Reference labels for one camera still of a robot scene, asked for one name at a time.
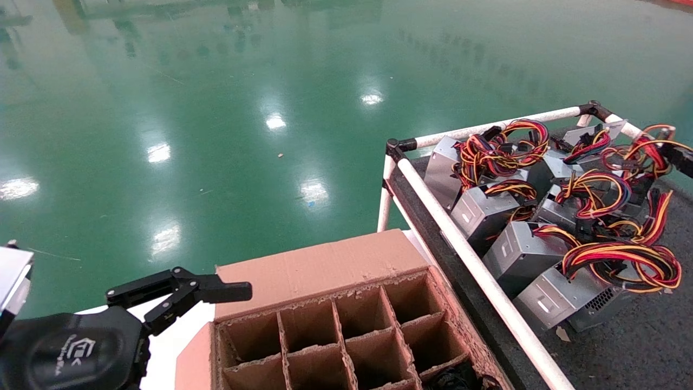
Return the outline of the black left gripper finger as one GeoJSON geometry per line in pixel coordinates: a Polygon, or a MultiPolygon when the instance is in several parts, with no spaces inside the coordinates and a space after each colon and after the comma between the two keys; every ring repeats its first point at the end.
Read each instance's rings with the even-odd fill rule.
{"type": "Polygon", "coordinates": [[[250,282],[223,282],[216,274],[197,275],[182,267],[157,272],[106,292],[110,308],[129,309],[165,297],[144,316],[143,326],[152,336],[161,335],[197,303],[246,302],[252,296],[250,282]]]}

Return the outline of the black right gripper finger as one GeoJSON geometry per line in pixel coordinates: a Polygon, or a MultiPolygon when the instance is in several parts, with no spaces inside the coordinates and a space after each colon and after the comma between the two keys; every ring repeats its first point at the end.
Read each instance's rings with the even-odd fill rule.
{"type": "Polygon", "coordinates": [[[673,147],[673,165],[683,175],[693,178],[692,149],[686,145],[673,147]]]}

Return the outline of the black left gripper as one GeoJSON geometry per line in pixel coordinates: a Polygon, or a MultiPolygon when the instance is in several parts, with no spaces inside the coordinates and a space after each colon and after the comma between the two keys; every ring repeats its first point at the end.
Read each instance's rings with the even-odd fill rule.
{"type": "Polygon", "coordinates": [[[2,337],[2,389],[138,389],[149,332],[123,308],[17,320],[2,337]]]}

